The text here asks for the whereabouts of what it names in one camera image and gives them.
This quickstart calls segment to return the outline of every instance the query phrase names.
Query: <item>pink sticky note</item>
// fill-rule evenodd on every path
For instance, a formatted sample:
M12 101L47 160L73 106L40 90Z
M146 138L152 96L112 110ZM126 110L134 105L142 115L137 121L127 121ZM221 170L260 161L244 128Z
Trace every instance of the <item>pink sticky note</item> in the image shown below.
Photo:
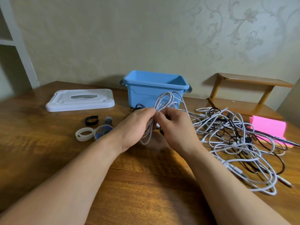
M255 130L260 132L268 133L272 136L280 137L282 139L286 139L283 135L285 132L285 128L287 124L284 121L273 120L265 117L253 116L249 118L250 123L254 126ZM270 142L268 138L261 137L264 141Z

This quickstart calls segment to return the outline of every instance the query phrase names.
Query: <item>person's left arm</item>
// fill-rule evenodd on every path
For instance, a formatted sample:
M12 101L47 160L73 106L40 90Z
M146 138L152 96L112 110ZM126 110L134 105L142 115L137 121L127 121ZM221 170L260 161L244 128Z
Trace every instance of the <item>person's left arm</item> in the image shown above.
M154 108L133 112L2 213L0 225L83 225L110 165L120 153L141 139L154 113Z

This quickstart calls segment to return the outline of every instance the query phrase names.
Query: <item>hand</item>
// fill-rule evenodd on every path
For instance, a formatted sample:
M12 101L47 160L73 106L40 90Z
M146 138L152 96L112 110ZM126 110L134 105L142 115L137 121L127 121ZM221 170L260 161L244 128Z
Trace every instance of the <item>hand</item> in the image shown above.
M136 110L109 133L109 135L115 134L115 140L119 141L122 146L121 152L126 151L142 138L148 127L148 121L154 114L154 108Z
M192 150L203 148L186 112L167 107L162 112L156 111L154 121L162 128L169 146L182 157Z

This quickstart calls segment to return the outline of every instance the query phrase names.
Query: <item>person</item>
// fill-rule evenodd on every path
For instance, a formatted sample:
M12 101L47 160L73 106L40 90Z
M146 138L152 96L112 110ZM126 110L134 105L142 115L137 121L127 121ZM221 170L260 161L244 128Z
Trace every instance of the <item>person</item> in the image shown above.
M218 224L289 224L204 148L187 113L168 107L133 112L2 213L0 225L83 225L110 165L141 139L151 117L188 163Z

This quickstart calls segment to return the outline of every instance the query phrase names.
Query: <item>small wooden desk shelf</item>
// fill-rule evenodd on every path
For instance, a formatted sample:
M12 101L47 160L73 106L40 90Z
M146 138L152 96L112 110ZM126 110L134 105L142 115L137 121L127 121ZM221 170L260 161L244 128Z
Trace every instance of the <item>small wooden desk shelf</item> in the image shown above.
M242 101L232 102L232 100L216 98L216 94L222 80L261 84L261 85L267 85L268 87L258 103L242 102ZM270 109L264 104L268 96L270 95L271 91L273 90L274 86L292 88L294 85L277 79L234 75L234 74L227 74L227 73L217 73L217 79L212 89L212 93L209 97L209 102L211 103L212 106L217 107L219 109L224 109L228 107L229 110L234 113L240 113L244 115L256 115L256 116L261 116L266 118L282 119L283 117L280 114L276 113L275 111L273 111L272 109Z

